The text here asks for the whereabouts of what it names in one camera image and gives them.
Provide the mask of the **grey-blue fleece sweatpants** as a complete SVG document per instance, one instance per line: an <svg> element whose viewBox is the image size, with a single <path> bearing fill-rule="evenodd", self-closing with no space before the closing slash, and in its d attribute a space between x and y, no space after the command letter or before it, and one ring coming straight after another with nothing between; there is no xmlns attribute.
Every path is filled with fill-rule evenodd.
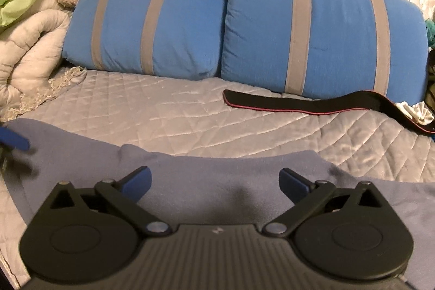
<svg viewBox="0 0 435 290"><path fill-rule="evenodd" d="M27 289L433 289L434 184L353 177L311 151L266 158L175 157L115 146L29 119L4 127L4 179L26 228ZM168 223L143 236L94 186L141 166L137 205ZM289 168L336 192L288 237L262 228L293 207Z"/></svg>

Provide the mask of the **grey quilted bedspread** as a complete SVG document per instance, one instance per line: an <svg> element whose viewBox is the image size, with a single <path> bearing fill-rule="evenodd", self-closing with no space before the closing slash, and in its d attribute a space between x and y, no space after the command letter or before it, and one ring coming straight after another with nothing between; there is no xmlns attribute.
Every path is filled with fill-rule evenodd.
<svg viewBox="0 0 435 290"><path fill-rule="evenodd" d="M244 158L312 150L356 177L434 181L434 141L383 113L310 116L239 109L223 101L227 89L268 95L219 78L195 82L71 68L4 108L1 120L34 119L169 155Z"/></svg>

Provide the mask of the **light grey padded comforter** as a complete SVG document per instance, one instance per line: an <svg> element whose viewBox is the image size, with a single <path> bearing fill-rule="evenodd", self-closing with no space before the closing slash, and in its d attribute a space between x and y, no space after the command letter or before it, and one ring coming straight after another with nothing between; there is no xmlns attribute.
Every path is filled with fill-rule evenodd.
<svg viewBox="0 0 435 290"><path fill-rule="evenodd" d="M57 0L37 0L14 24L1 31L1 106L49 86L72 13Z"/></svg>

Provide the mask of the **white crumpled cloth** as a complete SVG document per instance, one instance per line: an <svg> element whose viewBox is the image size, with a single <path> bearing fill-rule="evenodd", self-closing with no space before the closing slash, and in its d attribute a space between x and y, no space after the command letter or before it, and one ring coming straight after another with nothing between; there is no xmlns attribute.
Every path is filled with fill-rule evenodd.
<svg viewBox="0 0 435 290"><path fill-rule="evenodd" d="M434 114L425 102L419 102L414 105L408 102L396 102L397 108L414 123L427 126L434 121Z"/></svg>

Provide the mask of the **blue grey-striped pillow right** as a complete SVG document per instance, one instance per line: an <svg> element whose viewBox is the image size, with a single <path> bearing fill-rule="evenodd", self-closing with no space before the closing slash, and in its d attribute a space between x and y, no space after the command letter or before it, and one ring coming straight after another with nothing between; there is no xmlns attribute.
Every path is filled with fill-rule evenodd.
<svg viewBox="0 0 435 290"><path fill-rule="evenodd" d="M406 0L228 0L221 76L329 99L369 90L421 102L428 40Z"/></svg>

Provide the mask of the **blue grey-striped pillow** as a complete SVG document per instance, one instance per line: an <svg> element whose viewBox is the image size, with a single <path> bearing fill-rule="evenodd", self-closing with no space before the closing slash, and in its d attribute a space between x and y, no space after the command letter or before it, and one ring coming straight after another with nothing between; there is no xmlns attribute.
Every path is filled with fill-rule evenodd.
<svg viewBox="0 0 435 290"><path fill-rule="evenodd" d="M227 0L79 0L62 56L92 70L216 77L226 6Z"/></svg>
<svg viewBox="0 0 435 290"><path fill-rule="evenodd" d="M369 90L421 102L428 40L406 0L228 0L221 76L329 99Z"/></svg>

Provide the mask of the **blue grey-striped pillow left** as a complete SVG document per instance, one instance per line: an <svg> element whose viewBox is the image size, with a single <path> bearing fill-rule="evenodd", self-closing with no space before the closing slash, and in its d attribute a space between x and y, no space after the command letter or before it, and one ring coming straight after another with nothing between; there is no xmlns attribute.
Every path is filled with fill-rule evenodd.
<svg viewBox="0 0 435 290"><path fill-rule="evenodd" d="M79 0L62 56L92 70L216 77L226 6L227 0Z"/></svg>

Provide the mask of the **teal knitted item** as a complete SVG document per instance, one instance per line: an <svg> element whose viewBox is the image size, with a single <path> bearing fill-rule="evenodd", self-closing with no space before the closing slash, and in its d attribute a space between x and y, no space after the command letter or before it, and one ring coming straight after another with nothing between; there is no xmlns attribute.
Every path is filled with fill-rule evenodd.
<svg viewBox="0 0 435 290"><path fill-rule="evenodd" d="M425 26L427 31L428 46L431 49L435 49L435 23L431 19L425 20Z"/></svg>

